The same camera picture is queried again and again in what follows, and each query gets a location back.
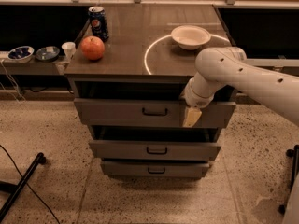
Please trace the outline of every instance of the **bottom drawer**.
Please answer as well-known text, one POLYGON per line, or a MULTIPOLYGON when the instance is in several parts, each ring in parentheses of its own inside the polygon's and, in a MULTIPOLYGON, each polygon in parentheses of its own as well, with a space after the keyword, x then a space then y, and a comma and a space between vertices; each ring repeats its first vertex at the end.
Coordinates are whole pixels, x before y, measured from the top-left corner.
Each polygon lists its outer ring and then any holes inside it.
POLYGON ((201 178, 206 175, 209 164, 102 160, 101 167, 104 175, 201 178))

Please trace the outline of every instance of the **white bowl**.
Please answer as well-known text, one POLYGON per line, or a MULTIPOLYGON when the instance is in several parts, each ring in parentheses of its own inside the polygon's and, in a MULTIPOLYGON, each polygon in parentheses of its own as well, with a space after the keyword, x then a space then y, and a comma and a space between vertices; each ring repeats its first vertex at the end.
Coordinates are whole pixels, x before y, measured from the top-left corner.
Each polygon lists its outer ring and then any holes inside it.
POLYGON ((171 36, 181 48, 187 50, 199 49, 211 39, 211 34, 206 29, 192 25, 175 28, 171 36))
POLYGON ((8 54, 8 58, 12 62, 28 63, 31 60, 34 52, 35 50, 32 47, 22 46, 12 49, 8 54))

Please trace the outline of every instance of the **can lid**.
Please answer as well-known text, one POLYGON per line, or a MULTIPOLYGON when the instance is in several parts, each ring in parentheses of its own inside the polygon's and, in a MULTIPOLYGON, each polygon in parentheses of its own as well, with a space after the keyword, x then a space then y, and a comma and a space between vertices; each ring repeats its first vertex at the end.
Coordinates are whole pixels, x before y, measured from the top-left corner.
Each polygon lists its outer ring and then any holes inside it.
POLYGON ((101 12, 104 10, 104 8, 103 7, 90 7, 88 10, 91 12, 101 12))

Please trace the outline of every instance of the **black metal stand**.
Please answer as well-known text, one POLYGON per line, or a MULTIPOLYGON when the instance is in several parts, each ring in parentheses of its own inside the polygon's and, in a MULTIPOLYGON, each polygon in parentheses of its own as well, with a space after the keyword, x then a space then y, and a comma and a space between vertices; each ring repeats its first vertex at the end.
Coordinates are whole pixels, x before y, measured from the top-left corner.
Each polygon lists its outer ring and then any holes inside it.
MULTIPOLYGON (((291 176, 291 184, 290 189, 292 190, 293 183, 299 173, 299 145, 295 145, 293 149, 288 149, 286 155, 292 158, 292 176, 291 176)), ((281 205, 279 207, 279 212, 281 214, 285 213, 286 205, 281 205)))
POLYGON ((44 164, 46 162, 46 157, 44 157, 43 153, 38 153, 34 161, 31 163, 30 167, 27 169, 26 173, 24 176, 21 178, 19 183, 16 184, 11 184, 7 182, 2 182, 0 181, 0 191, 8 192, 10 193, 7 201, 3 205, 0 211, 0 223, 6 216, 7 212, 9 211, 9 208, 11 207, 12 204, 16 201, 18 198, 19 194, 21 193, 22 188, 26 185, 27 181, 29 180, 30 176, 32 173, 35 171, 36 167, 38 164, 44 164))

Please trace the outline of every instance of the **floor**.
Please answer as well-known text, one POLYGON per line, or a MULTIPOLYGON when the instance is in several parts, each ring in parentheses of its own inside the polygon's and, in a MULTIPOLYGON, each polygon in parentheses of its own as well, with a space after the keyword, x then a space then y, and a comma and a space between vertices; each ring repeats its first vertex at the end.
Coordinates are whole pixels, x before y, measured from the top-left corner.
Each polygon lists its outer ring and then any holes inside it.
MULTIPOLYGON (((222 148, 200 180, 111 178, 89 150, 87 127, 72 101, 0 101, 0 144, 25 172, 38 152, 47 158, 29 181, 60 223, 278 224, 288 199, 298 127, 262 105, 238 104, 221 132, 222 148)), ((20 179, 0 148, 0 180, 20 179)), ((2 206, 7 194, 0 192, 2 206)), ((3 223, 57 223, 25 187, 3 223)))

